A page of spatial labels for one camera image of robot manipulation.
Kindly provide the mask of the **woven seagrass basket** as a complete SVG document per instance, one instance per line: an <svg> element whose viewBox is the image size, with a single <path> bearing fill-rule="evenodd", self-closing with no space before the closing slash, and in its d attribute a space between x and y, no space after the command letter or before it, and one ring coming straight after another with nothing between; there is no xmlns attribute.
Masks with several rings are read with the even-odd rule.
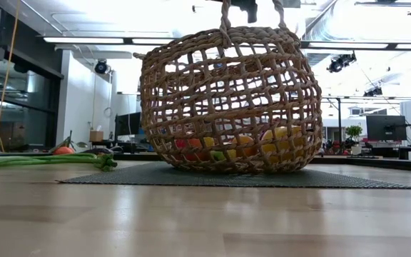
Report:
<svg viewBox="0 0 411 257"><path fill-rule="evenodd" d="M323 138L322 92L301 51L300 39L284 21L275 28L231 25L231 0L223 0L220 26L156 47L141 56L142 128L154 151L165 162L188 162L175 156L176 139L198 138L202 151L222 151L226 162L266 163L278 154L279 163L308 164ZM275 138L275 128L288 134ZM292 134L292 126L301 132ZM272 140L260 140L267 131ZM205 137L215 140L206 146ZM303 138L303 146L294 139ZM282 161L290 150L304 155ZM277 151L264 153L272 143ZM227 150L235 149L231 159Z"/></svg>

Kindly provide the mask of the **yellow lemon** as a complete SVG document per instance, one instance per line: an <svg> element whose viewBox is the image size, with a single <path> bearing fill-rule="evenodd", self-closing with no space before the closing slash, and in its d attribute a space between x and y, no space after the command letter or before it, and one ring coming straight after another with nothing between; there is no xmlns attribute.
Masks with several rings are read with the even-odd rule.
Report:
<svg viewBox="0 0 411 257"><path fill-rule="evenodd" d="M292 126L291 128L292 134L296 134L297 132L301 132L301 127L299 126ZM287 136L288 131L286 127L277 127L275 128L275 138L282 138L284 136ZM273 139L273 132L271 130L267 130L260 138L260 140L272 140ZM295 146L303 146L304 144L304 139L303 138L295 138L294 140L294 145ZM287 161L290 160L292 157L299 157L304 155L304 150L297 150L295 152L295 155L290 150L290 143L288 140L284 140L281 142L276 143L276 145L279 147L280 150L286 150L286 152L282 155L282 161ZM275 153L277 151L277 146L272 143L264 144L262 145L262 150L264 153L267 152L273 152ZM276 153L275 155L271 155L269 157L269 162L271 163L279 163L280 159L278 157L278 154Z"/></svg>

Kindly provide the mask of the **purple eggplant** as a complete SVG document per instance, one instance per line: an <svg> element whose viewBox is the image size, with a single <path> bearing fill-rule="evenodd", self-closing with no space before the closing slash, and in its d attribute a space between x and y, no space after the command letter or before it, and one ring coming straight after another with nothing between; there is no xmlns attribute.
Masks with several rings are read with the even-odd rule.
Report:
<svg viewBox="0 0 411 257"><path fill-rule="evenodd" d="M108 148L91 148L91 149L82 151L82 153L92 153L95 155L99 155L99 154L113 154L113 151Z"/></svg>

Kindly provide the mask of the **green onion bunch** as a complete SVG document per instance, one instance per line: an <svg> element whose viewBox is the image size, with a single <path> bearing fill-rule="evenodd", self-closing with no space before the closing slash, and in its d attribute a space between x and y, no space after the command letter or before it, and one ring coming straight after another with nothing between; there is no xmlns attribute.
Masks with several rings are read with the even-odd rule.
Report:
<svg viewBox="0 0 411 257"><path fill-rule="evenodd" d="M112 171L118 163L112 154L72 153L51 156L0 156L0 166L30 166L60 163L88 163L101 171Z"/></svg>

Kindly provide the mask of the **potted green plant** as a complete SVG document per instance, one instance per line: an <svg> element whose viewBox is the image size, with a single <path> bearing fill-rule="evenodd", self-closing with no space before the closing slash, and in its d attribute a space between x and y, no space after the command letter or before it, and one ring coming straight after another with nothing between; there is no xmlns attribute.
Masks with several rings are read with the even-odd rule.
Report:
<svg viewBox="0 0 411 257"><path fill-rule="evenodd" d="M347 139L345 141L345 146L351 150L352 155L359 155L362 152L362 146L360 145L360 134L362 133L361 126L348 126L345 129Z"/></svg>

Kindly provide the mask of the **black computer monitor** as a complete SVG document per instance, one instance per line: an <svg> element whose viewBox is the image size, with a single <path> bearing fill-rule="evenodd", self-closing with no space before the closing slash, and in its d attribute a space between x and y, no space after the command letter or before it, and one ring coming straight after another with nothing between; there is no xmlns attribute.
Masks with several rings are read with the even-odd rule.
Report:
<svg viewBox="0 0 411 257"><path fill-rule="evenodd" d="M371 141L403 141L407 139L404 116L366 116L367 138Z"/></svg>
<svg viewBox="0 0 411 257"><path fill-rule="evenodd" d="M141 112L117 115L115 118L115 135L128 136L139 134L141 130Z"/></svg>

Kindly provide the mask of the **overhead light bar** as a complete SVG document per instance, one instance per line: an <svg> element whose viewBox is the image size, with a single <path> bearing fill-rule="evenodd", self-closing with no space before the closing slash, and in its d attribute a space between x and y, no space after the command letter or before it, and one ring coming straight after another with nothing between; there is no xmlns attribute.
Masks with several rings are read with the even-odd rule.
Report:
<svg viewBox="0 0 411 257"><path fill-rule="evenodd" d="M174 38L153 37L80 37L80 36L42 36L45 42L53 44L88 45L134 45L160 46ZM363 50L363 51L411 51L411 42L369 42L369 41L301 41L302 49Z"/></svg>

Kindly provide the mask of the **dark grey placemat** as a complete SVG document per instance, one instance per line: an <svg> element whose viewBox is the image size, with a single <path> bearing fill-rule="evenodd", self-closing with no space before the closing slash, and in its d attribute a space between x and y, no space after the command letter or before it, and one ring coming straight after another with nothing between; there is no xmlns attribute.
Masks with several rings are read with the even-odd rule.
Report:
<svg viewBox="0 0 411 257"><path fill-rule="evenodd" d="M111 172L60 180L60 183L132 186L210 186L243 188L364 188L408 189L411 186L367 178L303 169L294 173L189 173L155 162Z"/></svg>

